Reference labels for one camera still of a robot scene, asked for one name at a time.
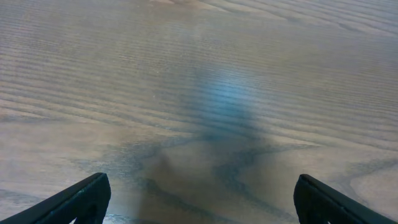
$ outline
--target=wood grain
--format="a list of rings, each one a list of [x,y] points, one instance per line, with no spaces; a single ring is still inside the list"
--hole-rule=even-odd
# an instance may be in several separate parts
[[[0,2],[0,218],[106,172],[105,223],[298,223],[308,173],[398,220],[394,1],[164,2]]]

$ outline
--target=wooden surface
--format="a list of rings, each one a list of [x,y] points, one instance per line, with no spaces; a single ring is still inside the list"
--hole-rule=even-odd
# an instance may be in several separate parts
[[[95,172],[106,223],[398,220],[392,0],[0,1],[0,219]]]

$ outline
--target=wooden table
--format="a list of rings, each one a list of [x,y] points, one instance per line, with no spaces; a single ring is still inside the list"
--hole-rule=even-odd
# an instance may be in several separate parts
[[[105,172],[105,223],[298,223],[302,173],[398,220],[397,11],[2,0],[0,219]]]

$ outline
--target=dark wood grain pattern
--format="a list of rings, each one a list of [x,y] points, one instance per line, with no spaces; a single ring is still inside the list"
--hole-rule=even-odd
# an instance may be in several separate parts
[[[298,223],[308,173],[398,220],[397,3],[0,2],[0,219],[94,172],[105,223]]]

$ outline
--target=black object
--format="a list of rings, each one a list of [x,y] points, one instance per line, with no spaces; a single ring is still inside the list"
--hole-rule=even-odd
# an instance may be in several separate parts
[[[307,174],[298,178],[294,205],[301,224],[396,224]]]
[[[110,199],[108,177],[96,173],[0,224],[100,224]]]

